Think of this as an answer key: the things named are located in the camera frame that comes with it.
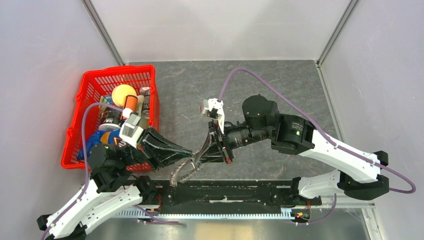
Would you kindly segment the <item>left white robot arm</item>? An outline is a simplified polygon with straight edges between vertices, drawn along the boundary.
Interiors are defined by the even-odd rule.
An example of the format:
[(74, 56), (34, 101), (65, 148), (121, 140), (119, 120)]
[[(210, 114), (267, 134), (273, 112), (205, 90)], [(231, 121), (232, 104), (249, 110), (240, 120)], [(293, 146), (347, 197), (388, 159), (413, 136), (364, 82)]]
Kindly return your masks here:
[(153, 127), (122, 127), (111, 136), (119, 143), (83, 145), (85, 183), (60, 210), (37, 219), (42, 239), (83, 240), (118, 212), (152, 204), (158, 199), (155, 184), (148, 176), (134, 177), (129, 167), (139, 164), (154, 171), (194, 156), (192, 150), (169, 141)]

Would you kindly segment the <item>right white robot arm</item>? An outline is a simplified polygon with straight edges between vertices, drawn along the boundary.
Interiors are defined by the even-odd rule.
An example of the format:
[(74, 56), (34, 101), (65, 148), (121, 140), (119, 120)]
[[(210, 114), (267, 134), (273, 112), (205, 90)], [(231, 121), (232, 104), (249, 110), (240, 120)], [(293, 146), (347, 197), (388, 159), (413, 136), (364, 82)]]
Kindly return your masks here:
[(242, 103), (243, 122), (236, 124), (214, 119), (193, 165), (233, 161), (233, 150), (270, 140), (273, 150), (318, 160), (333, 171), (314, 177), (295, 177), (288, 191), (289, 200), (300, 205), (307, 199), (343, 193), (357, 200), (374, 200), (389, 191), (389, 179), (381, 174), (388, 165), (384, 151), (367, 153), (321, 133), (303, 117), (282, 114), (278, 105), (262, 95)]

